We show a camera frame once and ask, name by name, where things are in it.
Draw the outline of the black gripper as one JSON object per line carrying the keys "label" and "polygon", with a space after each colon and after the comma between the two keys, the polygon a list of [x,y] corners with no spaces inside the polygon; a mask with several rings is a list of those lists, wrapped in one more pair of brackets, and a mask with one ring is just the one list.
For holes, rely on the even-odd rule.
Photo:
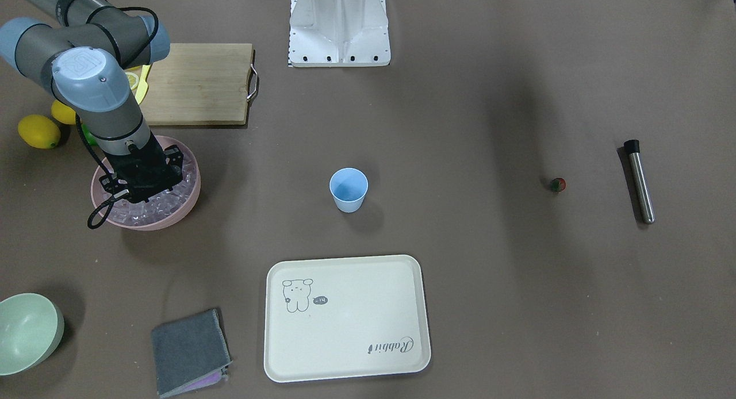
{"label": "black gripper", "polygon": [[128,148],[129,155],[108,155],[113,168],[100,176],[101,187],[116,200],[148,202],[182,182],[184,154],[179,145],[163,148],[152,136],[144,147],[132,143]]}

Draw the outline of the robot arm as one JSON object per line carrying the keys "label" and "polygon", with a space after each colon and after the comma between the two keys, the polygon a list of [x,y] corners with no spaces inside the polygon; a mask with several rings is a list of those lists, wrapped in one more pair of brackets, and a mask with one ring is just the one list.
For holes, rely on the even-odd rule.
{"label": "robot arm", "polygon": [[2,58],[69,106],[89,130],[110,169],[100,180],[114,197],[146,201],[182,181],[182,153],[161,147],[129,87],[126,70],[169,54],[166,28],[154,12],[107,0],[26,0],[54,17],[2,25]]}

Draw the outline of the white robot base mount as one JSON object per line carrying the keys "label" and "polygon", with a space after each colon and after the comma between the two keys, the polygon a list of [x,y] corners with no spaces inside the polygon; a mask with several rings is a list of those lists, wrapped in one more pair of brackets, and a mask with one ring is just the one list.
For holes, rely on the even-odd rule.
{"label": "white robot base mount", "polygon": [[290,0],[291,67],[391,63],[386,0]]}

